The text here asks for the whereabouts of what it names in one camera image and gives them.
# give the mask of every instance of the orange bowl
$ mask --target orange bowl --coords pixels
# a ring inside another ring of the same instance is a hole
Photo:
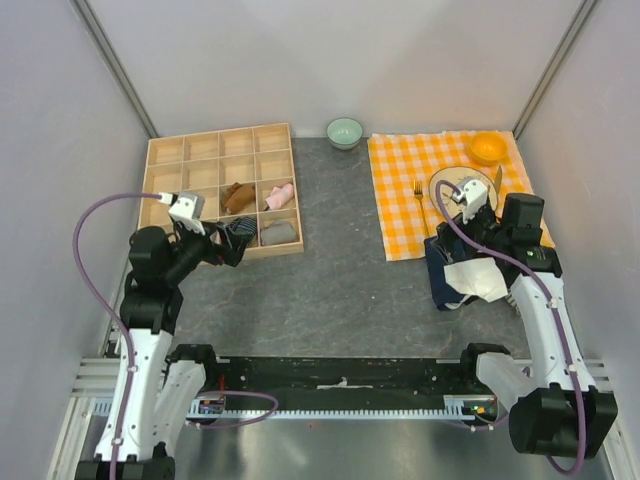
[[[487,167],[507,158],[507,151],[507,142],[498,132],[479,132],[469,141],[472,160]]]

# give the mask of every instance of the striped cloth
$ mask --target striped cloth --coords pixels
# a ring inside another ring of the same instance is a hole
[[[497,166],[483,167],[467,156],[466,145],[474,131],[419,135],[373,135],[369,139],[371,174],[378,205],[384,250],[388,261],[424,257],[424,229],[420,207],[413,196],[413,181],[422,180],[422,204],[430,235],[444,221],[431,204],[429,181],[446,167],[469,166],[494,179]],[[509,158],[502,162],[502,187],[498,215],[510,192],[533,193],[529,177],[511,132],[500,132],[509,146]],[[544,229],[543,243],[553,245]]]

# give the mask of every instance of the wooden compartment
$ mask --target wooden compartment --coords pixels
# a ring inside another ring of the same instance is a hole
[[[188,135],[184,138],[184,159],[205,160],[218,157],[218,133]]]
[[[155,165],[147,168],[145,193],[179,192],[182,186],[182,164]]]
[[[256,248],[255,252],[252,252],[253,256],[251,258],[287,255],[290,253],[300,253],[304,251],[302,232],[300,229],[300,216],[297,210],[274,210],[258,213],[258,241],[260,241],[260,232],[262,229],[268,227],[276,220],[286,220],[291,223],[297,234],[296,240],[291,243],[269,246],[263,246],[262,243],[260,243],[259,248]]]
[[[218,186],[218,160],[185,162],[182,167],[182,190]]]
[[[239,155],[237,157],[220,159],[220,185],[234,183],[253,183],[256,179],[254,155]]]
[[[183,137],[154,138],[153,140],[149,140],[147,166],[182,162],[183,147]]]
[[[258,197],[258,211],[264,212],[267,209],[267,197],[271,195],[273,187],[282,187],[287,183],[293,184],[293,178],[281,178],[278,180],[263,180],[257,183],[256,194]],[[295,187],[294,198],[285,203],[280,210],[289,210],[296,208]]]
[[[253,185],[253,188],[256,187],[256,184],[254,182],[240,182],[243,185]],[[223,199],[227,193],[227,190],[229,190],[229,188],[231,188],[231,185],[221,185],[220,186],[220,198]],[[240,212],[234,214],[234,216],[242,216],[244,214],[247,213],[256,213],[257,209],[256,209],[256,198],[254,196],[253,202],[248,204],[246,207],[244,207]],[[223,217],[227,215],[227,213],[225,212],[224,209],[224,205],[220,205],[220,216]]]
[[[293,165],[289,150],[256,153],[256,177],[258,180],[288,178],[292,175]]]
[[[253,132],[250,128],[220,132],[220,156],[253,153]]]
[[[215,222],[218,220],[218,217],[220,216],[218,187],[200,188],[197,190],[189,190],[189,192],[204,197],[204,207],[200,214],[200,220],[203,222]]]
[[[239,217],[250,217],[250,218],[253,218],[256,221],[258,220],[258,216],[255,213],[253,213],[253,214],[248,214],[248,215],[247,214],[228,215],[228,216],[225,216],[225,217],[220,217],[220,221],[222,221],[222,222],[224,222],[226,224],[229,224],[233,220],[235,220],[236,218],[239,218]],[[244,254],[244,258],[255,258],[254,256],[249,255],[248,252],[249,252],[249,250],[252,250],[254,248],[258,248],[259,247],[259,243],[258,243],[258,235],[259,235],[259,233],[260,233],[260,228],[258,228],[258,233],[254,237],[254,239],[251,241],[249,246],[247,247],[247,250],[245,251],[245,254]]]
[[[220,200],[235,182],[253,185],[255,200],[239,214],[227,216]],[[265,212],[265,199],[273,187],[286,183],[293,184],[295,197],[282,209]],[[258,235],[245,252],[245,259],[304,250],[289,125],[286,123],[150,140],[143,190],[148,193],[189,191],[204,197],[202,221],[228,223],[239,216],[255,218]],[[260,228],[280,219],[291,222],[297,232],[296,241],[261,246]],[[169,206],[156,200],[144,200],[139,227],[148,225],[158,225],[170,233]]]
[[[256,152],[272,152],[289,149],[287,125],[267,125],[253,129],[253,144]]]

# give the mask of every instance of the white paper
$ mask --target white paper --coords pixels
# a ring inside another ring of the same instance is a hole
[[[506,297],[507,284],[493,258],[474,258],[444,267],[444,278],[458,293],[493,302]]]

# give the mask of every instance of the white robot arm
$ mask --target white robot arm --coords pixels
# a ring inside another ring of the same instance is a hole
[[[479,180],[441,182],[438,192],[442,184],[453,188],[451,198],[463,208],[438,226],[435,245],[450,259],[458,252],[455,261],[477,255],[496,258],[522,316],[533,360],[531,377],[504,347],[470,344],[462,354],[469,374],[489,387],[510,413],[516,451],[593,457],[617,416],[617,405],[612,394],[598,392],[587,371],[567,314],[556,251],[540,245],[544,201],[508,194],[497,219],[487,187]],[[464,248],[456,249],[461,240]]]
[[[120,306],[127,327],[121,344],[132,342],[135,359],[122,349],[114,408],[94,459],[78,464],[75,480],[106,479],[113,469],[117,478],[174,478],[185,412],[205,384],[216,382],[211,345],[178,345],[166,363],[183,301],[178,285],[203,261],[236,266],[257,225],[252,219],[232,223],[233,228],[201,222],[204,199],[188,192],[164,193],[159,201],[170,205],[176,238],[171,242],[162,228],[145,227],[129,241],[132,271]],[[165,368],[169,372],[160,385]]]

